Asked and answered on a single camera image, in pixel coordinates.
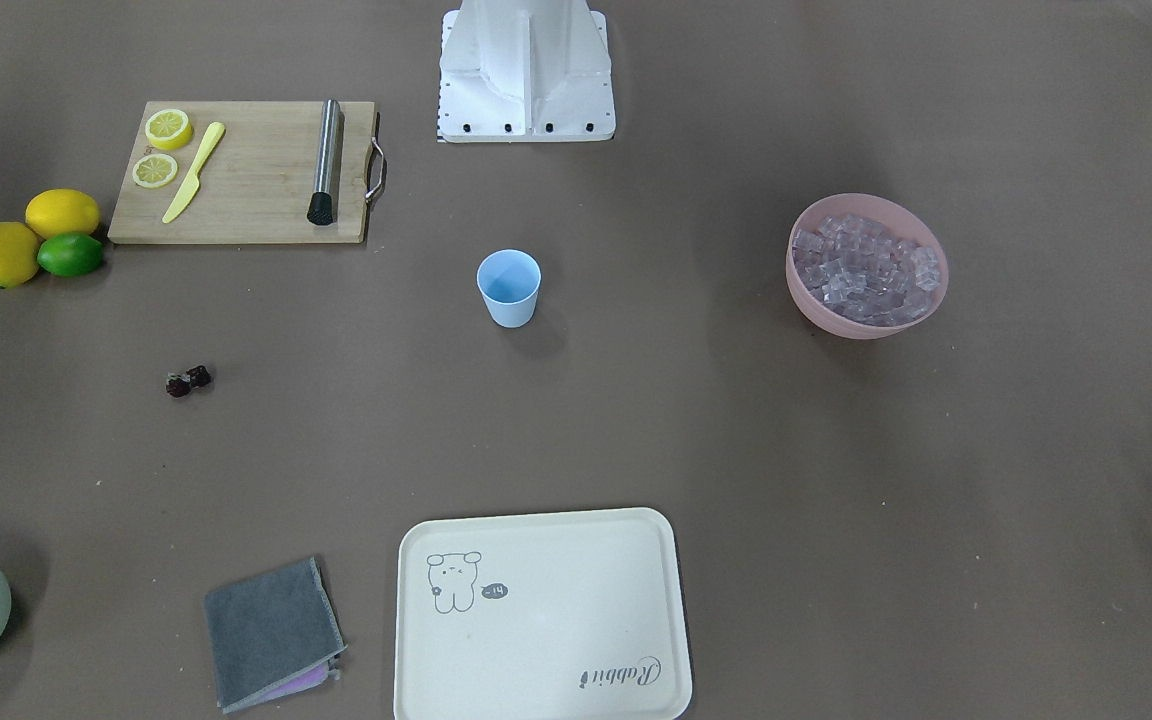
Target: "bear drawing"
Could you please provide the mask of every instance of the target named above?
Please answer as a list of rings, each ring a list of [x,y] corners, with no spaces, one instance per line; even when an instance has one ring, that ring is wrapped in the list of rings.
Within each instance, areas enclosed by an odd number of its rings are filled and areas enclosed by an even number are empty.
[[[430,555],[429,586],[434,593],[434,609],[465,612],[473,606],[473,583],[479,578],[479,552],[453,552],[449,555]]]

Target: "white tray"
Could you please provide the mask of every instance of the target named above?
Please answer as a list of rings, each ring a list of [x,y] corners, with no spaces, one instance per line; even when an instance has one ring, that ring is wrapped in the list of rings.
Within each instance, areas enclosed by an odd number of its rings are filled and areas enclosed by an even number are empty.
[[[397,720],[672,720],[691,659],[646,507],[431,520],[397,552]]]

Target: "citrus fruit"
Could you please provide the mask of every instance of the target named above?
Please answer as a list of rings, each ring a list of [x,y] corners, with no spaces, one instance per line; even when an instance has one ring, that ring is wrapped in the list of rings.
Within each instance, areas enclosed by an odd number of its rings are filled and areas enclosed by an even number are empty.
[[[183,109],[159,109],[145,120],[145,137],[159,150],[179,150],[194,136],[189,115]]]
[[[38,247],[38,264],[54,275],[85,275],[99,268],[105,252],[99,240],[81,232],[67,232],[47,238]]]
[[[25,223],[0,223],[0,290],[18,286],[38,272],[38,236]]]
[[[161,152],[154,152],[152,156],[145,156],[132,165],[132,182],[147,188],[164,187],[164,184],[169,183],[177,174],[177,161],[173,156],[165,156]]]
[[[100,223],[100,209],[88,194],[58,188],[39,192],[29,202],[24,222],[44,240],[67,232],[86,234]]]

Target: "yellow lemon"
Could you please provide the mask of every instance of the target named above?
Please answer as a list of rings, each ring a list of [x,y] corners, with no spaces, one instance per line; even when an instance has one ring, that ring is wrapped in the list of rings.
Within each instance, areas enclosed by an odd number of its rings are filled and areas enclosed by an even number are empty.
[[[192,136],[194,128],[183,109],[159,109],[145,120],[145,137],[159,150],[180,150]]]
[[[100,209],[88,194],[58,188],[40,192],[29,202],[24,222],[44,240],[67,232],[91,234],[100,223]]]
[[[154,152],[151,156],[141,158],[132,165],[132,182],[147,188],[164,187],[177,174],[177,161],[173,156],[165,156]]]
[[[38,272],[38,236],[25,223],[0,223],[0,290]]]

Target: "pink bowl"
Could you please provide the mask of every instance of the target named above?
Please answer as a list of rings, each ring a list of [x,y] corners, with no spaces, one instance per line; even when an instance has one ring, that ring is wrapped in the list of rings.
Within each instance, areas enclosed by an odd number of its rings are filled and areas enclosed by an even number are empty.
[[[888,229],[896,237],[914,238],[918,241],[919,245],[932,247],[935,250],[937,258],[941,259],[941,287],[935,288],[935,291],[932,293],[932,308],[922,318],[914,320],[914,323],[905,323],[904,325],[877,328],[873,325],[846,319],[842,314],[835,313],[835,311],[820,304],[819,301],[810,295],[808,288],[803,285],[803,278],[799,278],[799,273],[794,268],[794,233],[798,232],[799,228],[814,232],[814,229],[820,227],[820,220],[826,219],[826,217],[842,217],[847,213],[878,220],[879,223],[887,225]],[[813,202],[812,206],[804,210],[799,219],[795,220],[794,227],[790,228],[790,247],[785,251],[785,279],[790,285],[790,296],[794,297],[794,304],[799,306],[799,310],[803,310],[803,314],[808,316],[808,319],[812,320],[820,329],[836,334],[839,338],[877,340],[878,338],[887,338],[890,334],[900,333],[904,328],[914,327],[914,325],[923,323],[923,320],[931,318],[932,313],[937,312],[937,308],[941,306],[941,301],[945,300],[945,291],[950,287],[950,265],[945,259],[945,250],[941,249],[940,241],[937,241],[937,236],[932,234],[932,230],[923,223],[923,220],[914,217],[914,213],[910,213],[909,210],[902,209],[895,202],[884,200],[882,197],[861,192],[844,192]]]

